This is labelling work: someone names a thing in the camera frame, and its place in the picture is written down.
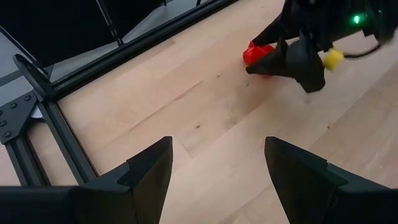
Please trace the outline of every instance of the yellow ball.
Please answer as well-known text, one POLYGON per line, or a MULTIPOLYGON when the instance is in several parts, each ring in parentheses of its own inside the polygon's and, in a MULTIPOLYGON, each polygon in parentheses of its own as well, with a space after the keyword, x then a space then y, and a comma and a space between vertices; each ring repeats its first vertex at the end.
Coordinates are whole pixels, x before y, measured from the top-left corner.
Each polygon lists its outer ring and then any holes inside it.
POLYGON ((343 59, 344 55, 342 51, 330 49, 329 54, 325 57, 323 61, 323 66, 325 66, 327 70, 333 71, 337 67, 337 65, 339 65, 341 61, 343 61, 343 59))

